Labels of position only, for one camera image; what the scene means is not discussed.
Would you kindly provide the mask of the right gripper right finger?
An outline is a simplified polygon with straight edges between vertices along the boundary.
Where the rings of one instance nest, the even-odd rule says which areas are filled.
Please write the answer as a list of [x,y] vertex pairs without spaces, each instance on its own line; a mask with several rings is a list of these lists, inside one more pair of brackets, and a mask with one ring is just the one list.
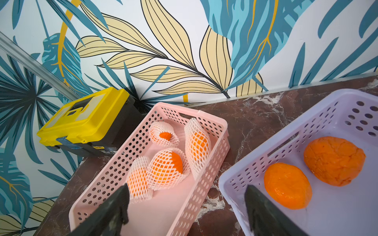
[[292,220],[255,186],[245,192],[250,230],[255,236],[306,236]]

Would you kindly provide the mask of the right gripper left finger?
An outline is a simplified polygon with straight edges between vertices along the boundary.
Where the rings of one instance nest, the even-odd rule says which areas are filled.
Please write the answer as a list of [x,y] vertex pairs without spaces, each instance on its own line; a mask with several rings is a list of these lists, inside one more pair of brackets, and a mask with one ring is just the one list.
[[119,236],[128,224],[130,192],[127,184],[118,188],[93,214],[74,229],[70,236]]

